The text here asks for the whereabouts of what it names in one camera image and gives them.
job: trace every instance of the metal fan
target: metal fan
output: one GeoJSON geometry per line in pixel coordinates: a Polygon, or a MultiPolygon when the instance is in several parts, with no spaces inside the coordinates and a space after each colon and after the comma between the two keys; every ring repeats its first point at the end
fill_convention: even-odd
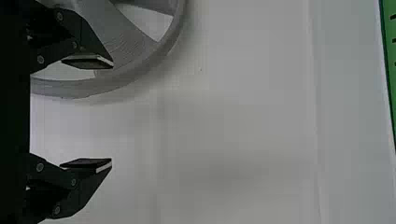
{"type": "MultiPolygon", "coordinates": [[[[114,91],[146,73],[175,45],[186,8],[186,0],[41,0],[40,3],[77,12],[114,60],[112,69],[94,70],[91,77],[83,79],[70,80],[67,74],[62,74],[62,79],[31,76],[32,93],[63,98],[84,98],[114,91]],[[120,4],[162,13],[171,16],[172,21],[162,38],[156,40],[128,20],[117,7],[120,4]]],[[[61,69],[48,72],[62,73],[61,69]]]]}

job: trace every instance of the screw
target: screw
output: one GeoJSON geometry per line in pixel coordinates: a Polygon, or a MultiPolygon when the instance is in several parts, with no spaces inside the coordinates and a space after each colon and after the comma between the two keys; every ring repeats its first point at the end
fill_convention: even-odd
{"type": "Polygon", "coordinates": [[[37,62],[38,62],[38,63],[43,64],[44,61],[45,61],[45,60],[44,60],[44,57],[43,57],[43,56],[41,56],[41,55],[38,55],[38,56],[37,56],[37,62]]]}
{"type": "Polygon", "coordinates": [[[59,215],[61,213],[61,206],[56,206],[54,209],[53,209],[53,214],[56,216],[56,215],[59,215]]]}
{"type": "Polygon", "coordinates": [[[58,21],[63,21],[64,20],[64,15],[60,12],[56,13],[56,19],[58,19],[58,21]]]}
{"type": "Polygon", "coordinates": [[[44,170],[44,164],[43,163],[39,163],[35,169],[40,173],[44,170]]]}
{"type": "Polygon", "coordinates": [[[72,186],[74,187],[77,184],[77,180],[76,179],[72,179],[72,186]]]}

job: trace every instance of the green object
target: green object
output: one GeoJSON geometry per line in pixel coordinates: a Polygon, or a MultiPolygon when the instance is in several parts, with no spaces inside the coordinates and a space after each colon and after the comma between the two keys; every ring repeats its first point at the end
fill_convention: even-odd
{"type": "Polygon", "coordinates": [[[396,0],[380,0],[382,33],[387,67],[390,114],[393,134],[396,131],[396,0]]]}

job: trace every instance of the white backdrop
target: white backdrop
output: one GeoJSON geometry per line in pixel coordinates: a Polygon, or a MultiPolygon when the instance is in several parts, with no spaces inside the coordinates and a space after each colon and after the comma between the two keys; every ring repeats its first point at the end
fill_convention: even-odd
{"type": "Polygon", "coordinates": [[[81,213],[47,223],[394,223],[375,4],[191,0],[189,12],[171,56],[136,83],[32,96],[34,153],[114,160],[81,213]]]}

